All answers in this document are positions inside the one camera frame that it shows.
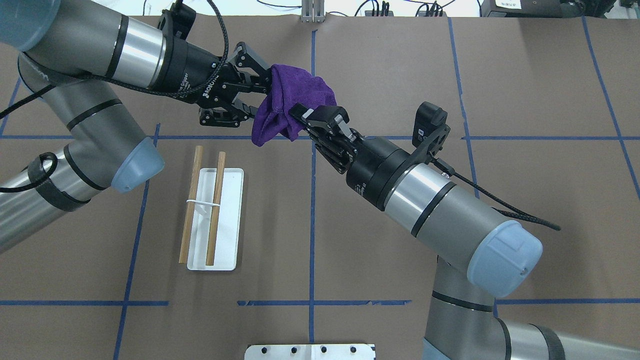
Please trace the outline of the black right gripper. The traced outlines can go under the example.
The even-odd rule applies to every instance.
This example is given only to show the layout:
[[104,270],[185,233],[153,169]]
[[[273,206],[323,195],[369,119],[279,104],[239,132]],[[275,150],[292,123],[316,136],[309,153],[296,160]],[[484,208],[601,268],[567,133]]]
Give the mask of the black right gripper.
[[410,154],[386,137],[363,137],[349,127],[338,105],[316,109],[297,103],[290,109],[297,132],[308,132],[316,150],[345,175],[347,186],[378,210],[386,209],[393,187],[410,167]]

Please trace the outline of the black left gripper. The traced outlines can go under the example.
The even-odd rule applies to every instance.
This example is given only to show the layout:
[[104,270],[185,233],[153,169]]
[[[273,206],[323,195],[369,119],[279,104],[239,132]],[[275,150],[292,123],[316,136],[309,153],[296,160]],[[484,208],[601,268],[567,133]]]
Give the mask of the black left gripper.
[[162,91],[199,105],[199,124],[238,128],[254,119],[258,107],[235,99],[240,92],[269,94],[274,76],[270,64],[245,42],[234,49],[234,65],[226,62],[213,80],[221,57],[184,39],[163,39]]

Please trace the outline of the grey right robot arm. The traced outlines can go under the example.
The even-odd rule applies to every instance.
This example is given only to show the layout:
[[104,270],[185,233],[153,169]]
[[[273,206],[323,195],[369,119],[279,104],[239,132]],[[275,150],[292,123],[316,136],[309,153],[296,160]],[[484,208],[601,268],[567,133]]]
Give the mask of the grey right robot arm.
[[441,107],[419,105],[412,153],[384,137],[362,136],[338,105],[295,104],[288,114],[345,175],[348,187],[438,255],[423,360],[639,358],[637,348],[494,315],[496,299],[514,292],[543,253],[541,241],[520,220],[558,226],[516,208],[493,208],[451,180],[457,173],[436,157],[450,134]]

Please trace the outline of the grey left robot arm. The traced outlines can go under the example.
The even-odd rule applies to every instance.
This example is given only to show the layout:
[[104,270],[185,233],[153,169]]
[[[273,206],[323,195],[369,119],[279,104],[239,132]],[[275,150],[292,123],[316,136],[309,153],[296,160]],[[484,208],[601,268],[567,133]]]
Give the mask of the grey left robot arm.
[[1,2],[1,41],[18,50],[30,90],[1,116],[41,98],[72,136],[2,185],[2,252],[102,191],[132,191],[163,170],[162,155],[112,85],[197,104],[206,126],[237,128],[256,116],[238,96],[268,94],[269,65],[244,42],[230,50],[220,14],[222,55],[190,43],[196,16],[181,0],[162,10],[156,26],[91,0]]

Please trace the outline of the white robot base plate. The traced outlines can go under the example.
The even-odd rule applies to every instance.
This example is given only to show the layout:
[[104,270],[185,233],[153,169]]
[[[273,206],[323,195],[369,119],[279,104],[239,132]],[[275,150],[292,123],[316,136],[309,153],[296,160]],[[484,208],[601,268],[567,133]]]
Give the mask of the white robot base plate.
[[254,344],[247,347],[245,360],[375,360],[374,344]]

